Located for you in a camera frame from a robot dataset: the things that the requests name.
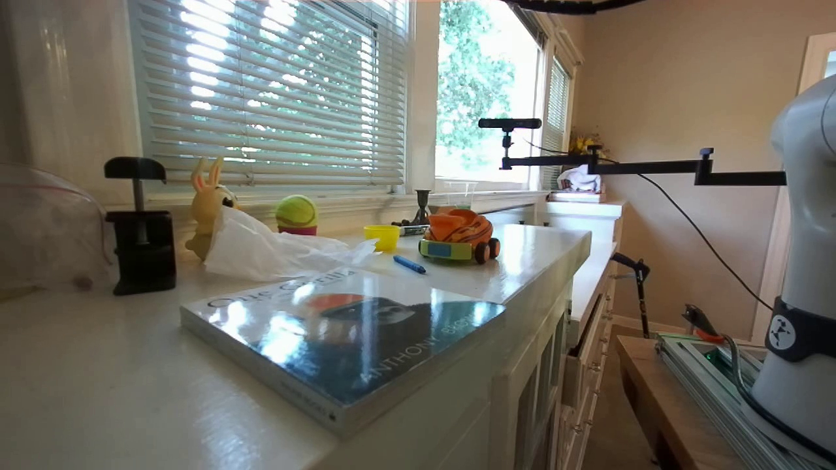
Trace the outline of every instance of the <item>green tree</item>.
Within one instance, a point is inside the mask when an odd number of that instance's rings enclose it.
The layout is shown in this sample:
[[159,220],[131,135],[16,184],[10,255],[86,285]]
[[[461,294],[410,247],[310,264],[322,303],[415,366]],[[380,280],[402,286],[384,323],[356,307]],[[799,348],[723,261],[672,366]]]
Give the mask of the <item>green tree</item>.
[[496,94],[515,80],[515,68],[487,49],[496,34],[483,0],[441,0],[440,43],[440,144],[450,156],[478,158],[483,137],[478,116],[508,115],[510,97]]

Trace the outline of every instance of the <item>white plastic bag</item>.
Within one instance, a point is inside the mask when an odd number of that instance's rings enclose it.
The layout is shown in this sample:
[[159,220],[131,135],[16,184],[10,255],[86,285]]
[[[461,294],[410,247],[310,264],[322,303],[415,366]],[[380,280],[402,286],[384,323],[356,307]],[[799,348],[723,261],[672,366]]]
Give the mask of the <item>white plastic bag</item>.
[[211,273],[273,282],[356,267],[372,252],[372,241],[351,246],[334,238],[273,231],[252,213],[223,205],[205,267]]
[[32,286],[111,285],[105,213],[70,182],[20,163],[0,163],[0,297]]

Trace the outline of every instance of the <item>black device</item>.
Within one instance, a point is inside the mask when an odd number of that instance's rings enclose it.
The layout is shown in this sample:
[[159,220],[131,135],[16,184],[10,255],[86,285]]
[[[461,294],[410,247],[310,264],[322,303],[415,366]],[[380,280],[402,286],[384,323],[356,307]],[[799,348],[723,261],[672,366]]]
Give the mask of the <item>black device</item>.
[[650,267],[645,261],[634,261],[624,252],[611,252],[610,261],[617,261],[617,264],[624,264],[626,268],[633,268],[637,307],[640,307],[640,320],[643,320],[643,337],[650,337],[647,306],[645,306],[645,280],[650,276]]
[[141,180],[164,180],[164,167],[143,156],[113,156],[105,177],[133,180],[133,210],[108,210],[114,230],[121,280],[114,294],[171,290],[177,285],[175,235],[168,210],[147,210]]
[[694,184],[787,184],[783,171],[714,171],[714,145],[700,148],[700,158],[668,158],[668,162],[600,162],[599,148],[566,150],[566,153],[542,153],[542,156],[510,156],[515,127],[542,127],[538,116],[480,116],[478,127],[502,127],[502,167],[573,167],[587,163],[590,174],[643,174],[643,171],[694,171]]
[[594,16],[599,11],[624,8],[640,0],[505,0],[525,11],[562,13],[562,16]]

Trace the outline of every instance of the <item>black cable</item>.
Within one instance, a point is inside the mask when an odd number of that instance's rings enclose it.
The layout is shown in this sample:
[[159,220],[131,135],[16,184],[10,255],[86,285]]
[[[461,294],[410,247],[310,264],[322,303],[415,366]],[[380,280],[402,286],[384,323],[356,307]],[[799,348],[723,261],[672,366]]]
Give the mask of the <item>black cable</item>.
[[714,252],[714,257],[738,280],[738,285],[741,290],[747,290],[747,294],[752,294],[762,307],[773,311],[773,306],[768,306],[734,268],[732,264],[714,247],[714,243],[707,241],[707,235],[700,230],[700,225],[672,197],[668,191],[664,191],[654,177],[637,171],[637,177],[647,180],[683,217],[684,222],[700,235],[700,241],[707,246],[707,250]]
[[783,422],[781,417],[775,417],[771,409],[766,409],[747,388],[741,372],[740,372],[740,351],[732,337],[723,337],[723,345],[730,348],[732,355],[732,383],[738,387],[738,393],[741,396],[744,404],[752,406],[752,413],[758,413],[768,426],[773,426],[775,431],[781,431],[783,435],[790,435],[791,442],[796,442],[799,447],[804,447],[808,451],[817,455],[825,461],[836,461],[836,455],[829,451],[825,447],[816,444],[813,439],[808,439],[804,434],[794,431],[790,422]]

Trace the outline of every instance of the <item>kitchen counter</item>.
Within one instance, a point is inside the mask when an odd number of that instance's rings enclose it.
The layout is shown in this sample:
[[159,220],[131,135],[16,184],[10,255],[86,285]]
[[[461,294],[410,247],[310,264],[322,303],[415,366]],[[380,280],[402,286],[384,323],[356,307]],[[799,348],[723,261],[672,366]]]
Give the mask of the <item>kitchen counter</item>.
[[610,257],[621,241],[621,210],[621,204],[546,204],[548,227],[594,235],[590,255],[576,273],[573,314],[566,319],[565,406],[559,426],[562,470],[582,464],[599,406],[615,307],[615,267]]
[[[35,293],[0,303],[0,460],[3,468],[458,468],[492,464],[495,379],[515,368],[544,319],[559,320],[587,235],[502,227],[502,255],[487,267],[429,264],[421,282],[496,299],[508,314],[474,348],[437,370],[386,414],[338,439],[253,372],[180,329],[182,303],[252,282],[182,264],[177,286]],[[367,264],[419,276],[386,255]]]

